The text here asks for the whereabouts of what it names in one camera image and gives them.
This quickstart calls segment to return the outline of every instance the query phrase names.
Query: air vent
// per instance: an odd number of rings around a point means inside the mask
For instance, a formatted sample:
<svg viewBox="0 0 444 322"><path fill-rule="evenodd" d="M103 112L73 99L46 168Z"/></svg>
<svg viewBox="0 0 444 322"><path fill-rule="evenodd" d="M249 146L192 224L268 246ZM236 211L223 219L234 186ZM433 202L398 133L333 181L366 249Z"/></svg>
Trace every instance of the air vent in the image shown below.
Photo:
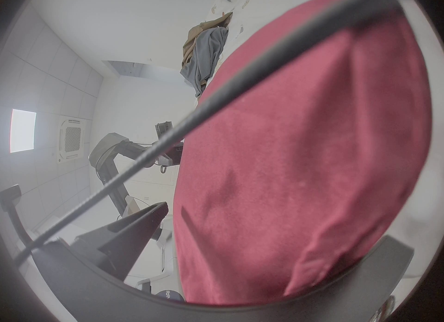
<svg viewBox="0 0 444 322"><path fill-rule="evenodd" d="M60 116L57 143L58 162L72 161L83 157L83 133L85 120Z"/></svg>

